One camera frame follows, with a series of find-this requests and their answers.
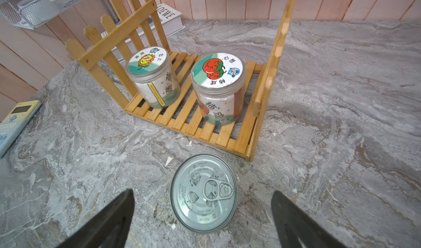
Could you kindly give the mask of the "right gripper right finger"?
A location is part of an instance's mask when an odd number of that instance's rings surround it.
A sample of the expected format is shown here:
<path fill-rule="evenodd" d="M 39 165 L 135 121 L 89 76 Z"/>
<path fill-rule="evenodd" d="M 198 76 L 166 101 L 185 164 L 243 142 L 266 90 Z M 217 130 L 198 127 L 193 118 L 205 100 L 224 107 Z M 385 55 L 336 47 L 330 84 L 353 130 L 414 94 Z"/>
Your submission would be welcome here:
<path fill-rule="evenodd" d="M 283 248 L 345 247 L 279 191 L 273 194 L 271 210 Z"/>

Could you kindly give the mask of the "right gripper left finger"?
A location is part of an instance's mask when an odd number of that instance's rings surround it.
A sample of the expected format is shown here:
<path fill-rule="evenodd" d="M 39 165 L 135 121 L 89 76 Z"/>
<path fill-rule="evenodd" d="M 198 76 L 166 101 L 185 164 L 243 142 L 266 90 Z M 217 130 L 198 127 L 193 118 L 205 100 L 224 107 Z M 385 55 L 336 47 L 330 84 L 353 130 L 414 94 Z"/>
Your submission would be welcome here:
<path fill-rule="evenodd" d="M 71 237 L 60 248 L 125 247 L 135 207 L 132 189 L 126 189 Z"/>

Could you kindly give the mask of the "purple label tin can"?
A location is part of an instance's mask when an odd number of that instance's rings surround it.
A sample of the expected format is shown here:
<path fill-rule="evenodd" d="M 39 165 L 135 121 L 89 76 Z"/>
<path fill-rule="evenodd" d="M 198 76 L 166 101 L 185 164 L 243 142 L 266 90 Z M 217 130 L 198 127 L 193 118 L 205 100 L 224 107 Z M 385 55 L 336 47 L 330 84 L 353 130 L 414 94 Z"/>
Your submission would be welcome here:
<path fill-rule="evenodd" d="M 225 228 L 234 218 L 237 180 L 223 159 L 198 154 L 178 167 L 169 194 L 180 224 L 194 233 L 209 234 Z"/>

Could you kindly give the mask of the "sunflower lid seed jar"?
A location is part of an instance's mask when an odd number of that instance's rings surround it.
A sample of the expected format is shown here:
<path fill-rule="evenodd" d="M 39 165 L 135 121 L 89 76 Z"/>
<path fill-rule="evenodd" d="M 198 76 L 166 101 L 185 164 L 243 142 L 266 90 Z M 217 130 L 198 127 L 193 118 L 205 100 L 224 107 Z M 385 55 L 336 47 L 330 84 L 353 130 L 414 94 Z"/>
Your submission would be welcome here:
<path fill-rule="evenodd" d="M 150 107 L 162 109 L 178 99 L 179 81 L 165 48 L 148 47 L 138 51 L 126 62 L 125 70 Z"/>

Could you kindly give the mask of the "tomato lid seed jar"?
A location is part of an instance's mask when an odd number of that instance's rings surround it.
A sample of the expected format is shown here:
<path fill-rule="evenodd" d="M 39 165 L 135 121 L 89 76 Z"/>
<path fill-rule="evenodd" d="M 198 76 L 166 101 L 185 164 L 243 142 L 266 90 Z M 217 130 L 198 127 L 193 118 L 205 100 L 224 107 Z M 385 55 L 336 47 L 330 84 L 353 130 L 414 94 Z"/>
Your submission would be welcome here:
<path fill-rule="evenodd" d="M 207 122 L 228 125 L 238 119 L 247 80 L 242 58 L 226 52 L 206 54 L 195 63 L 190 76 Z"/>

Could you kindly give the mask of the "bamboo two-tier shelf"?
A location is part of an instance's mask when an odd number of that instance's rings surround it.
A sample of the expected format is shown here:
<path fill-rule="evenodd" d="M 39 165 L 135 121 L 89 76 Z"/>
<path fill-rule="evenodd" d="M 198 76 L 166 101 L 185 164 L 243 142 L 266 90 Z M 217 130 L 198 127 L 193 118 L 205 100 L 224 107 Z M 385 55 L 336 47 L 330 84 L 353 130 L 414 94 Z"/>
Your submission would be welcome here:
<path fill-rule="evenodd" d="M 84 29 L 84 35 L 92 47 L 85 49 L 77 40 L 70 39 L 65 44 L 67 51 L 126 113 L 252 161 L 296 0 L 288 0 L 286 3 L 267 64 L 246 64 L 246 81 L 250 81 L 253 74 L 258 74 L 259 78 L 236 139 L 231 138 L 233 124 L 222 127 L 219 132 L 215 132 L 215 126 L 210 123 L 200 126 L 202 113 L 189 74 L 189 70 L 199 60 L 197 55 L 170 52 L 170 64 L 178 71 L 177 80 L 182 85 L 180 96 L 165 110 L 153 109 L 145 103 L 144 96 L 136 89 L 112 50 L 118 48 L 123 58 L 129 59 L 132 53 L 126 39 L 131 39 L 136 49 L 140 50 L 143 44 L 137 33 L 138 27 L 146 30 L 148 42 L 152 46 L 162 44 L 165 49 L 169 49 L 157 13 L 157 3 L 155 0 L 145 0 L 145 4 L 139 0 L 130 0 L 135 11 L 129 14 L 122 0 L 110 1 L 121 24 L 116 25 L 110 16 L 104 15 L 101 24 L 107 31 L 106 36 L 101 36 L 96 28 L 88 26 Z"/>

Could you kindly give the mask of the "yellow calculator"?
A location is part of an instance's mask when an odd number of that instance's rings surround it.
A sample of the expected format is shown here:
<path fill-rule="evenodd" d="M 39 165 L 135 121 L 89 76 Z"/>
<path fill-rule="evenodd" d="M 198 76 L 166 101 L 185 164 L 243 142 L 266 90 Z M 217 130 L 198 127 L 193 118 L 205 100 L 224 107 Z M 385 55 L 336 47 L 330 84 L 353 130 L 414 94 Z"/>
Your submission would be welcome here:
<path fill-rule="evenodd" d="M 39 100 L 20 102 L 1 122 L 1 158 L 40 109 Z"/>

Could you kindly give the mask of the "white tape roll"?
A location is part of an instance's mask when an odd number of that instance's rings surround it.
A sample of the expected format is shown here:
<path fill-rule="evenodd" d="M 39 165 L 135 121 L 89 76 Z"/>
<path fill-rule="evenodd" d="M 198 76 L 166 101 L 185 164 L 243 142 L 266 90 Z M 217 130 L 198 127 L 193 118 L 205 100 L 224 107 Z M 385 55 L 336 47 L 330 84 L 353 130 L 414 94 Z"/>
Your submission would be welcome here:
<path fill-rule="evenodd" d="M 21 14 L 37 18 L 50 16 L 57 12 L 55 0 L 22 0 L 17 6 Z"/>

